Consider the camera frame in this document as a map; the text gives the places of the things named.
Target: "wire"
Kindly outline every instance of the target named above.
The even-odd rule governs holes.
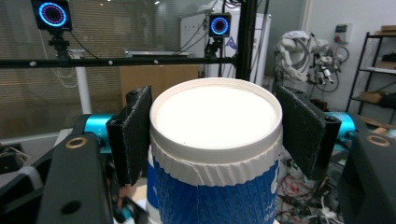
[[[48,56],[48,54],[47,54],[47,50],[46,50],[46,47],[45,47],[45,45],[44,45],[43,35],[41,34],[41,30],[38,30],[38,32],[39,32],[39,34],[40,34],[41,47],[43,48],[43,52],[44,52],[44,55],[46,56],[46,59],[48,59],[49,56]],[[65,82],[64,82],[64,80],[63,80],[63,78],[70,78],[70,77],[73,77],[73,75],[76,73],[76,69],[75,69],[74,67],[70,70],[70,74],[67,75],[67,76],[63,75],[62,72],[61,72],[61,70],[60,70],[59,68],[56,68],[56,70],[53,70],[53,69],[51,68],[50,70],[51,70],[52,73],[58,78],[58,80],[59,80],[59,82],[61,83],[62,86],[66,87],[66,88],[68,88],[68,89],[73,89],[73,88],[75,88],[75,87],[78,85],[78,82],[76,82],[75,85],[69,86],[69,85],[66,85]]]
[[[216,3],[218,2],[219,0],[216,0],[216,2],[213,4],[213,6],[211,7],[211,8],[213,8],[215,5],[216,5]],[[207,22],[207,20],[206,19],[204,19],[203,21],[202,21],[202,23],[201,23],[201,25],[197,28],[197,30],[195,31],[195,33],[190,37],[190,39],[180,48],[180,50],[177,50],[177,51],[175,51],[172,55],[178,55],[178,54],[180,54],[180,53],[183,53],[183,52],[185,52],[187,49],[190,49],[194,44],[192,44],[192,46],[190,46],[189,48],[187,48],[187,49],[184,49],[188,44],[190,44],[190,42],[195,38],[195,36],[198,34],[198,32],[199,32],[199,30],[201,29],[201,27],[205,24]]]
[[[9,149],[11,149],[11,150],[14,151],[15,155],[17,156],[18,161],[19,161],[21,164],[26,163],[28,160],[30,160],[30,159],[32,158],[32,157],[29,156],[28,154],[25,154],[25,153],[23,153],[23,152],[17,150],[15,147],[9,147]]]
[[[312,194],[312,189],[304,185],[302,180],[296,179],[292,175],[286,175],[282,181],[280,182],[281,187],[282,187],[282,192],[285,194],[285,196],[295,198],[295,199],[303,199],[305,197],[311,198]]]
[[[337,47],[335,47],[334,53],[335,53],[337,59],[340,59],[340,57],[338,57],[338,50],[339,50],[339,49],[344,49],[344,50],[346,51],[346,57],[345,57],[345,59],[344,59],[344,60],[340,60],[341,63],[344,63],[344,62],[346,62],[346,61],[349,59],[349,50],[348,50],[346,47],[344,47],[344,46],[337,46]]]
[[[199,38],[197,41],[195,41],[194,43],[192,43],[188,48],[183,49],[183,50],[182,50],[181,52],[179,52],[178,54],[183,53],[183,52],[185,52],[186,50],[188,50],[188,49],[194,47],[194,46],[195,46],[196,44],[198,44],[198,42],[200,42],[206,35],[207,35],[207,33],[205,33],[203,36],[201,36],[201,38]]]
[[[77,41],[77,43],[83,48],[85,49],[85,51],[87,51],[89,54],[91,54],[91,56],[95,59],[99,59],[98,57],[96,57],[94,54],[92,54],[89,50],[87,50],[79,41],[78,39],[73,35],[72,32],[70,32],[70,35],[73,36],[73,38]]]
[[[195,33],[191,36],[191,38],[180,48],[180,50],[175,51],[172,55],[178,55],[184,51],[186,51],[184,48],[190,44],[190,42],[195,38],[196,34],[199,32],[199,30],[201,29],[201,27],[204,25],[205,23],[205,19],[204,21],[201,23],[201,25],[198,27],[198,29],[195,31]]]
[[[344,222],[342,222],[342,221],[338,221],[337,219],[335,219],[335,218],[333,218],[332,217],[332,220],[334,220],[336,223],[338,223],[338,224],[344,224]]]
[[[239,1],[234,1],[234,0],[224,0],[224,3],[226,4],[227,7],[229,8],[236,8],[236,7],[241,7],[241,3]]]
[[[325,208],[325,207],[324,207],[324,195],[321,196],[320,202],[321,202],[321,205],[322,205],[322,210],[324,210],[324,208]],[[324,217],[326,218],[327,224],[329,224],[329,219],[327,218],[326,214],[323,213],[323,215],[324,215]]]

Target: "cable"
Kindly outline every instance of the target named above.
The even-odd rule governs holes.
[[[198,42],[200,42],[206,35],[207,35],[207,33],[205,33],[203,36],[201,36],[201,38],[199,38],[197,41],[195,41],[194,43],[192,43],[188,48],[183,49],[183,50],[182,50],[181,52],[179,52],[178,54],[183,53],[183,52],[185,52],[186,50],[188,50],[188,49],[194,47],[194,46],[195,46],[196,44],[198,44]]]
[[[324,195],[321,196],[320,202],[321,202],[321,205],[322,205],[322,213],[323,213],[324,217],[326,218],[326,223],[329,224],[329,219],[327,218],[327,215],[324,213],[324,209],[325,209],[325,206],[324,206]]]
[[[225,4],[229,8],[236,8],[236,7],[241,7],[241,3],[239,1],[234,1],[234,0],[224,0]]]
[[[300,44],[300,46],[302,47],[302,49],[304,50],[304,57],[297,63],[293,64],[292,67],[296,70],[298,69],[302,69],[302,71],[305,71],[306,67],[309,66],[309,59],[310,59],[310,53],[309,53],[309,49],[308,47],[305,45],[305,42],[299,38],[295,38],[293,39],[294,42],[296,42],[297,44]]]
[[[344,63],[349,59],[349,50],[344,46],[337,46],[334,49],[335,55],[337,55],[339,49],[344,49],[346,51],[346,58],[344,60],[340,60],[341,63]]]
[[[91,56],[95,59],[99,59],[98,57],[96,57],[95,55],[93,55],[89,50],[87,50],[79,41],[78,39],[73,35],[72,32],[70,32],[70,35],[73,36],[73,38],[77,41],[77,43],[83,48],[85,49],[85,51],[87,51],[89,54],[91,54]]]
[[[216,3],[218,2],[219,0],[216,0],[216,2],[213,4],[213,6],[211,7],[211,8],[213,8],[215,5],[216,5]],[[190,44],[190,42],[195,38],[195,36],[198,34],[198,32],[199,32],[199,30],[201,29],[201,27],[205,24],[207,22],[207,20],[206,19],[204,19],[203,21],[202,21],[202,23],[201,23],[201,25],[197,28],[197,30],[195,31],[195,33],[191,36],[191,38],[182,46],[182,47],[180,47],[180,50],[177,50],[177,51],[175,51],[172,55],[178,55],[178,54],[180,54],[180,53],[183,53],[183,52],[185,52],[187,49],[184,49],[188,44]]]
[[[40,34],[41,47],[43,48],[43,52],[44,52],[44,55],[46,56],[46,59],[48,59],[49,56],[48,56],[48,54],[47,54],[46,47],[45,47],[45,45],[44,45],[43,35],[41,34],[41,30],[38,30],[38,32],[39,32],[39,34]],[[69,85],[66,85],[66,84],[64,83],[64,80],[62,80],[62,78],[70,78],[70,77],[72,77],[72,76],[76,73],[76,69],[75,69],[74,67],[70,70],[70,74],[67,75],[67,76],[63,75],[62,72],[61,72],[61,70],[60,70],[59,68],[56,68],[56,71],[53,70],[52,68],[51,68],[50,70],[51,70],[52,73],[58,78],[59,82],[60,82],[61,85],[63,85],[64,87],[69,88],[69,89],[73,89],[73,88],[75,88],[75,87],[78,85],[78,82],[76,82],[75,85],[69,86]]]
[[[25,154],[25,153],[23,153],[23,152],[17,150],[15,147],[10,147],[10,149],[12,149],[12,150],[15,152],[15,154],[16,154],[17,157],[18,157],[18,160],[19,160],[22,164],[24,164],[26,161],[29,161],[29,160],[32,158],[32,157],[29,156],[28,154]]]
[[[198,29],[195,31],[195,33],[194,33],[194,34],[191,36],[191,38],[180,48],[180,50],[175,51],[172,55],[178,55],[178,54],[180,54],[180,53],[186,51],[184,48],[185,48],[188,44],[190,44],[190,42],[195,38],[196,34],[199,32],[199,30],[201,29],[201,27],[204,25],[205,20],[206,20],[206,19],[204,19],[204,21],[201,23],[201,25],[198,27]]]
[[[337,223],[337,224],[344,224],[344,222],[342,222],[342,221],[338,221],[337,219],[335,219],[335,218],[333,218],[333,217],[332,217],[332,220],[334,220],[334,221],[335,221],[335,223]]]

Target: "window blind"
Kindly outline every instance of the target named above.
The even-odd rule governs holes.
[[[303,1],[291,2],[299,5]],[[70,0],[73,34],[99,58],[124,57],[126,49],[177,51],[180,47],[180,18],[195,13],[199,6],[211,1],[160,0],[157,5],[155,2]],[[277,2],[270,4],[272,27],[275,27],[271,33],[278,31],[283,34],[286,31],[279,28],[280,23],[290,23],[301,17],[301,11],[287,7],[290,9],[283,13],[290,1]],[[283,13],[279,21],[275,20],[276,13]],[[47,31],[37,29],[30,1],[0,1],[0,60],[55,59],[56,51],[48,45],[50,39]],[[69,33],[64,33],[64,39],[70,42],[69,48],[80,49]],[[88,52],[85,57],[92,58]],[[119,113],[123,97],[120,93],[120,69],[89,67],[87,77],[92,112]],[[76,84],[72,68],[0,69],[0,139],[73,127],[82,113]]]

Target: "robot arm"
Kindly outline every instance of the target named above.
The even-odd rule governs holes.
[[[302,82],[317,83],[315,77],[309,76],[309,64],[312,54],[315,55],[315,72],[319,82],[325,84],[325,79],[332,81],[333,59],[326,56],[329,51],[329,41],[315,39],[305,32],[289,32],[276,43],[276,65],[286,77]]]

